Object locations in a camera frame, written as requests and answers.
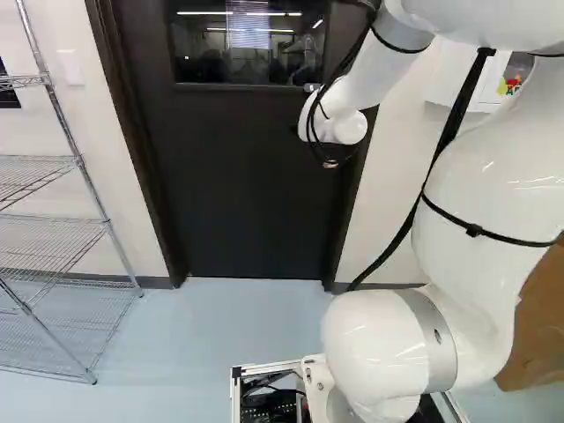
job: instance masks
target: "gray baseboard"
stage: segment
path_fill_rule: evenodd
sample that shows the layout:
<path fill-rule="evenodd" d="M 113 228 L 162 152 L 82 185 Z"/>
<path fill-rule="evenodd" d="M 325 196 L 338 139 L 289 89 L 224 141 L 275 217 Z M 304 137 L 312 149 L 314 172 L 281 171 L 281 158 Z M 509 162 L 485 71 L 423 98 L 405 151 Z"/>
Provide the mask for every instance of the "gray baseboard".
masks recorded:
<path fill-rule="evenodd" d="M 349 284 L 344 282 L 336 282 L 333 285 L 332 293 L 339 294 L 343 293 Z M 367 289 L 407 289 L 407 288 L 421 288 L 426 284 L 360 284 L 357 288 L 358 291 L 364 291 Z"/>

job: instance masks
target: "glass panel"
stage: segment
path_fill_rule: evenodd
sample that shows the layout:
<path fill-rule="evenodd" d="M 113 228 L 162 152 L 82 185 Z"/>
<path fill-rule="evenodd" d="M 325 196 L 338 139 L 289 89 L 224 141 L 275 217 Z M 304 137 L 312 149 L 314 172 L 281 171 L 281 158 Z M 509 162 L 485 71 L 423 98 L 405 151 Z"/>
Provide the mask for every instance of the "glass panel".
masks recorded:
<path fill-rule="evenodd" d="M 176 82 L 321 82 L 325 0 L 168 2 Z"/>

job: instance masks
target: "metal frame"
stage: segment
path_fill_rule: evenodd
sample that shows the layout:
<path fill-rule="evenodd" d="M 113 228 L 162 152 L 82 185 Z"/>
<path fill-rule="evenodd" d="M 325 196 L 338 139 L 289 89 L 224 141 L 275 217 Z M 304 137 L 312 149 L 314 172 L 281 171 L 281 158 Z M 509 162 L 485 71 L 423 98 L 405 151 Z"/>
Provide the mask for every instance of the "metal frame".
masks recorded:
<path fill-rule="evenodd" d="M 0 93 L 2 91 L 11 91 L 16 88 L 26 88 L 32 85 L 44 85 L 47 81 L 47 74 L 0 76 Z"/>
<path fill-rule="evenodd" d="M 231 368 L 230 374 L 230 398 L 231 398 L 231 423 L 241 423 L 241 382 L 248 377 L 259 375 L 272 375 L 280 372 L 301 374 L 301 360 L 278 361 L 261 365 L 236 366 Z M 456 423 L 470 423 L 470 420 L 463 412 L 460 404 L 455 400 L 451 392 L 436 392 L 431 395 L 435 403 L 441 400 L 446 407 L 437 408 L 440 413 L 449 411 L 452 419 Z"/>
<path fill-rule="evenodd" d="M 39 74 L 2 76 L 0 92 L 43 85 L 72 155 L 0 156 L 0 211 L 77 167 L 96 204 L 100 219 L 0 214 L 0 300 L 4 293 L 4 298 L 13 305 L 10 308 L 0 308 L 1 328 L 6 336 L 5 345 L 0 349 L 4 354 L 0 368 L 95 384 L 92 367 L 105 350 L 134 296 L 142 296 L 143 291 L 86 170 L 39 50 L 24 0 L 15 0 L 15 3 Z M 127 271 L 129 282 L 120 285 L 64 278 L 63 275 L 105 234 L 111 238 Z M 53 290 L 60 295 L 64 292 L 60 298 L 63 309 L 76 297 L 85 297 L 87 301 L 101 301 L 99 306 L 103 302 L 111 304 L 113 308 L 103 311 L 98 308 L 84 309 L 83 304 L 78 303 L 72 305 L 75 309 L 80 309 L 78 315 L 69 315 L 68 311 L 65 314 L 64 311 L 59 312 L 60 304 L 54 306 L 53 301 L 41 301 Z M 89 314 L 92 312 L 107 316 L 93 317 Z M 76 337 L 78 333 L 85 333 L 91 339 L 73 339 L 70 342 L 70 337 Z M 39 348 L 39 352 L 35 352 L 34 348 Z M 42 353 L 46 354 L 43 360 L 38 358 Z"/>
<path fill-rule="evenodd" d="M 296 374 L 300 376 L 301 360 L 277 361 L 274 363 L 236 366 L 231 368 L 231 423 L 241 423 L 241 382 L 243 379 L 260 375 L 273 375 L 280 372 L 287 372 L 289 375 Z"/>

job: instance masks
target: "wire shelf rack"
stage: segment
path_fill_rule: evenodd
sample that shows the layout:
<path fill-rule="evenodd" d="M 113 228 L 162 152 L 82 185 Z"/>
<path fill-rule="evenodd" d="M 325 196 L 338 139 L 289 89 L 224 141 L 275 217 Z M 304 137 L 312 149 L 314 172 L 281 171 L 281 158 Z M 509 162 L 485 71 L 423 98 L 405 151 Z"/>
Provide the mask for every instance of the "wire shelf rack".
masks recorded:
<path fill-rule="evenodd" d="M 0 278 L 33 308 L 107 230 L 108 223 L 97 219 L 0 214 Z M 17 311 L 8 295 L 0 295 L 0 313 Z"/>
<path fill-rule="evenodd" d="M 19 293 L 33 295 L 35 283 L 22 282 Z M 105 351 L 130 305 L 137 298 L 130 282 L 60 279 L 33 312 L 87 369 Z M 0 314 L 0 368 L 32 375 L 76 378 L 68 360 L 46 342 L 23 314 Z"/>
<path fill-rule="evenodd" d="M 71 156 L 0 155 L 0 211 L 76 168 L 100 218 L 0 213 L 0 369 L 96 383 L 92 367 L 143 291 L 72 135 L 25 0 L 13 1 L 39 73 L 0 74 L 0 93 L 43 85 Z M 67 274 L 106 234 L 129 282 L 83 280 Z"/>
<path fill-rule="evenodd" d="M 0 93 L 11 91 L 16 88 L 26 88 L 33 85 L 45 85 L 48 81 L 48 74 L 39 75 L 0 75 Z"/>
<path fill-rule="evenodd" d="M 73 156 L 0 155 L 0 211 L 76 167 Z"/>

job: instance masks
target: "black cable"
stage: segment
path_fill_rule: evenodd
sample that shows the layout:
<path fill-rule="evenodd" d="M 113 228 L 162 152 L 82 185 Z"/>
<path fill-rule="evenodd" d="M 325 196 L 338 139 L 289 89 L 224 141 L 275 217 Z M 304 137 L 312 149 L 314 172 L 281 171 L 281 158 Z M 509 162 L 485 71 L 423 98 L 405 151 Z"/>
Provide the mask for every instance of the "black cable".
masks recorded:
<path fill-rule="evenodd" d="M 351 284 L 346 288 L 347 292 L 354 291 L 359 285 L 370 276 L 376 269 L 382 266 L 388 258 L 397 250 L 401 242 L 404 240 L 405 236 L 409 233 L 410 229 L 413 226 L 413 220 L 415 218 L 415 212 L 417 211 L 417 205 L 419 200 L 421 199 L 421 195 L 423 193 L 423 189 L 425 188 L 425 184 L 427 183 L 427 179 L 431 174 L 431 170 L 433 169 L 434 163 L 439 158 L 439 155 L 443 152 L 443 150 L 449 145 L 456 137 L 458 130 L 460 129 L 460 125 L 462 120 L 464 119 L 464 115 L 466 114 L 466 110 L 468 109 L 468 105 L 470 104 L 470 100 L 472 95 L 474 94 L 474 90 L 476 89 L 476 85 L 478 83 L 479 77 L 484 69 L 484 65 L 486 64 L 486 59 L 489 56 L 493 56 L 495 54 L 495 50 L 492 48 L 478 48 L 478 56 L 474 60 L 470 71 L 468 72 L 468 76 L 464 81 L 458 96 L 456 97 L 455 104 L 452 106 L 450 110 L 449 117 L 442 129 L 441 138 L 437 143 L 435 148 L 433 158 L 431 159 L 431 164 L 429 165 L 429 169 L 427 170 L 427 176 L 425 177 L 425 181 L 423 182 L 423 186 L 421 187 L 421 191 L 417 195 L 417 199 L 415 200 L 415 204 L 413 205 L 412 209 L 410 210 L 407 218 L 405 218 L 404 223 L 397 231 L 396 235 L 388 244 L 388 247 L 364 270 L 357 276 Z"/>
<path fill-rule="evenodd" d="M 531 56 L 537 56 L 537 57 L 564 57 L 564 53 L 554 53 L 554 54 L 550 54 L 550 53 L 529 53 Z"/>
<path fill-rule="evenodd" d="M 429 207 L 433 212 L 443 216 L 446 220 L 454 223 L 457 226 L 466 229 L 466 234 L 471 236 L 472 238 L 476 238 L 478 236 L 485 236 L 487 238 L 491 238 L 492 240 L 496 240 L 499 242 L 505 242 L 506 244 L 513 244 L 518 245 L 520 247 L 531 247 L 535 249 L 545 249 L 547 247 L 551 247 L 553 244 L 556 243 L 558 238 L 552 241 L 526 241 L 520 240 L 518 238 L 513 238 L 511 236 L 497 234 L 496 232 L 488 231 L 487 229 L 483 228 L 480 225 L 475 223 L 469 223 L 465 220 L 458 218 L 450 214 L 449 212 L 443 210 L 437 204 L 433 203 L 425 194 L 422 196 L 423 202 Z"/>
<path fill-rule="evenodd" d="M 264 386 L 264 388 L 269 388 L 271 390 L 273 390 L 274 392 L 281 392 L 281 393 L 286 393 L 286 394 L 298 394 L 298 395 L 303 395 L 306 396 L 306 393 L 302 390 L 287 390 L 284 388 L 277 388 L 275 386 L 272 385 L 266 385 Z"/>
<path fill-rule="evenodd" d="M 394 46 L 392 43 L 384 40 L 383 37 L 379 33 L 376 32 L 376 30 L 374 29 L 373 26 L 370 28 L 370 30 L 374 34 L 374 37 L 376 37 L 376 39 L 381 44 L 383 44 L 386 48 L 389 48 L 390 50 L 397 51 L 398 53 L 403 53 L 404 55 L 418 55 L 419 53 L 423 53 L 425 50 L 427 50 L 429 48 L 429 46 L 431 45 L 431 44 L 427 44 L 424 48 L 418 48 L 416 50 L 410 50 L 408 48 L 401 48 L 401 47 L 398 47 L 398 46 Z"/>

